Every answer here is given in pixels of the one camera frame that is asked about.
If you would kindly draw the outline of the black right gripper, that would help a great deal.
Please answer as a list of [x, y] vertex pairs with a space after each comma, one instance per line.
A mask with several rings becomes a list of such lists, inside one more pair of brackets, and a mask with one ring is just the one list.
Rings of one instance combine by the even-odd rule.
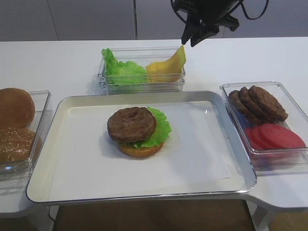
[[173, 0], [172, 10], [185, 24], [181, 43], [189, 40], [191, 47], [219, 33], [219, 26], [235, 31], [239, 21], [231, 13], [240, 6], [239, 0]]

